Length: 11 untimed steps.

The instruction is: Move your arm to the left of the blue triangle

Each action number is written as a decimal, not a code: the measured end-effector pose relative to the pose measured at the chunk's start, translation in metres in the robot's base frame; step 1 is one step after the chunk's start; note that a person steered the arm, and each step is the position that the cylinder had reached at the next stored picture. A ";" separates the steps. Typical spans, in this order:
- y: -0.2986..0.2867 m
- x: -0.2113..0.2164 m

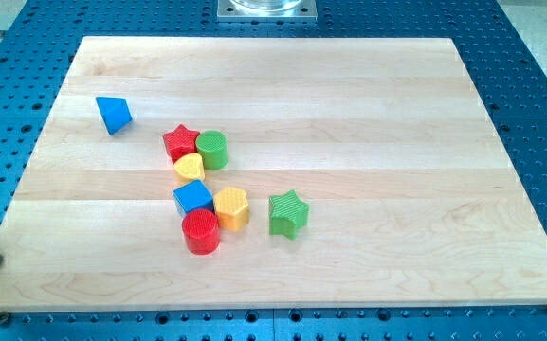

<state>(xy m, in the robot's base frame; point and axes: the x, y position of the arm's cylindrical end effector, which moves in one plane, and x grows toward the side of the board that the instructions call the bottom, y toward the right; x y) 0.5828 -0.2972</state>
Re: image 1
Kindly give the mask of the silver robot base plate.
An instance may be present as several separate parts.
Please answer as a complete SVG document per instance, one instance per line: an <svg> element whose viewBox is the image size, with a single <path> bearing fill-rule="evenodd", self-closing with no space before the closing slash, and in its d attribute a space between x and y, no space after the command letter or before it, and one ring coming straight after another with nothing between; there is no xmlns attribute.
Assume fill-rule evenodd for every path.
<svg viewBox="0 0 547 341"><path fill-rule="evenodd" d="M316 21L316 0L218 0L218 22Z"/></svg>

